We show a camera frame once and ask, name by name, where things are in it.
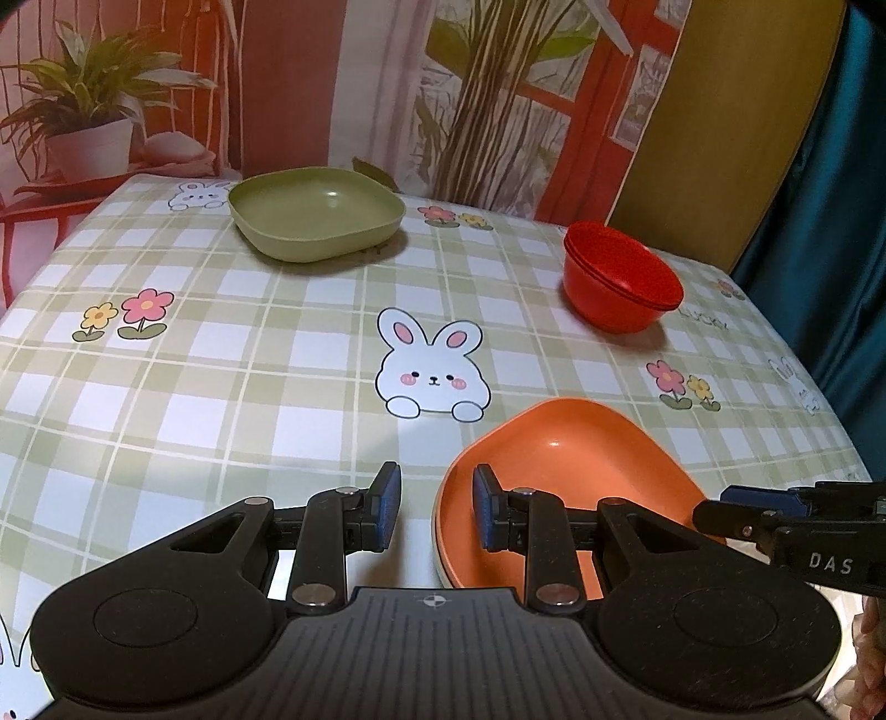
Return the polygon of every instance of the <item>pink flower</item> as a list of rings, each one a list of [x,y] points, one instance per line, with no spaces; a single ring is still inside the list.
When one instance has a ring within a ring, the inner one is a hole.
[[[126,310],[123,322],[134,325],[147,320],[156,323],[166,316],[166,308],[172,304],[175,296],[172,293],[158,293],[153,288],[147,288],[137,297],[123,301],[121,307]]]
[[[439,205],[420,207],[418,212],[424,215],[425,220],[440,220],[443,223],[451,223],[455,219],[455,213],[452,210],[446,210]]]
[[[674,370],[664,360],[657,360],[654,363],[646,363],[646,369],[649,374],[656,379],[658,389],[663,393],[674,393],[675,395],[685,395],[686,388],[683,387],[683,375]]]

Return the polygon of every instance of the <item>flower illustration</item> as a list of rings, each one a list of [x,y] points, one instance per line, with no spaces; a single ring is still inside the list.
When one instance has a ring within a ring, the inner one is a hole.
[[[491,230],[493,228],[492,225],[486,222],[486,219],[482,215],[462,213],[459,217],[470,227],[476,228],[477,230]]]
[[[711,390],[711,383],[695,375],[690,375],[686,381],[686,386],[692,390],[693,394],[698,398],[702,407],[706,410],[716,412],[720,409],[720,403],[714,400],[714,393]]]
[[[742,291],[739,290],[737,287],[727,283],[726,280],[718,280],[717,288],[720,290],[720,293],[724,297],[734,297],[736,300],[744,300],[744,295],[742,295]]]
[[[127,325],[138,323],[138,327],[121,327],[117,330],[117,334],[124,340],[149,340],[157,337],[167,328],[158,321],[166,317],[166,308],[174,299],[172,293],[158,293],[151,287],[144,289],[134,298],[127,298],[121,305],[126,310],[123,322]],[[145,322],[153,325],[145,327]]]
[[[158,293],[149,287],[139,293],[137,297],[123,301],[122,307],[126,310],[123,322],[129,325],[145,320],[156,323],[166,316],[166,308],[172,304],[174,299],[172,293]]]
[[[424,215],[424,221],[437,228],[457,228],[458,222],[455,220],[455,213],[447,210],[439,205],[431,205],[430,207],[420,207],[418,212]]]
[[[441,220],[444,223],[451,223],[455,219],[455,213],[452,210],[446,210],[439,205],[420,207],[418,212],[424,215],[425,220]]]
[[[646,363],[646,370],[656,379],[656,385],[662,391],[658,396],[662,403],[675,410],[688,410],[692,407],[692,400],[682,397],[686,394],[686,379],[682,372],[674,370],[664,360]]]
[[[657,360],[654,363],[647,363],[646,369],[649,374],[656,379],[658,389],[663,393],[674,393],[675,395],[685,395],[686,388],[683,387],[685,379],[682,373],[674,370],[664,360]]]
[[[711,392],[711,383],[697,378],[695,375],[689,376],[689,380],[686,381],[686,387],[692,390],[699,400],[713,400],[714,398],[714,394]]]
[[[104,330],[108,323],[117,317],[118,314],[119,311],[110,302],[103,302],[101,305],[87,308],[80,323],[82,330],[76,331],[71,337],[75,342],[98,340],[105,334]]]
[[[117,317],[117,313],[118,310],[110,302],[103,302],[83,313],[80,327],[83,330],[104,330]]]

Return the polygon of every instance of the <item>curtain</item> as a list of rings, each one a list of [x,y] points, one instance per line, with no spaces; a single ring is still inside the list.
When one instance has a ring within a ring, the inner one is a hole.
[[[734,273],[886,477],[886,36],[847,11],[825,91]]]

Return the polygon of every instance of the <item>table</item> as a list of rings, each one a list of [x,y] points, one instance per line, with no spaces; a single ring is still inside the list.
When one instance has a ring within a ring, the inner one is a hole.
[[[242,497],[295,505],[366,486],[389,459],[404,475],[398,535],[386,555],[354,557],[351,580],[436,584],[429,519],[450,462],[551,396],[623,413],[708,496],[869,479],[802,366],[718,270],[664,255],[680,311],[610,336],[562,296],[563,228],[404,198],[383,247],[285,265],[252,250],[226,202],[172,202],[188,182],[127,181],[0,321],[0,615],[14,641],[78,574]],[[479,331],[467,356],[475,339],[450,348],[460,370],[434,355],[415,371],[452,383],[473,363],[490,389],[481,418],[392,414],[376,382],[383,334],[397,342],[378,327],[389,308],[421,326],[418,342],[455,320]]]

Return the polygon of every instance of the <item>bunny face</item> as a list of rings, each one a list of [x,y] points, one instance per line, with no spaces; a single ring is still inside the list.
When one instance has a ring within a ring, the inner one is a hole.
[[[182,183],[178,194],[169,201],[170,210],[187,210],[189,207],[205,207],[208,210],[221,207],[228,201],[228,192],[233,183],[220,181],[203,184],[197,180]]]
[[[770,359],[769,366],[778,373],[782,380],[790,385],[791,391],[803,405],[806,412],[814,415],[821,410],[818,397],[797,377],[797,373],[787,357],[782,357],[779,360]]]
[[[0,618],[0,713],[3,720],[30,720],[50,702],[52,696],[31,655],[30,633],[25,635],[21,652],[16,655]]]
[[[376,390],[388,411],[416,418],[421,411],[449,412],[462,422],[483,417],[489,386],[467,355],[483,341],[468,320],[446,325],[428,342],[422,326],[397,308],[378,315],[378,331],[391,348],[376,376]]]

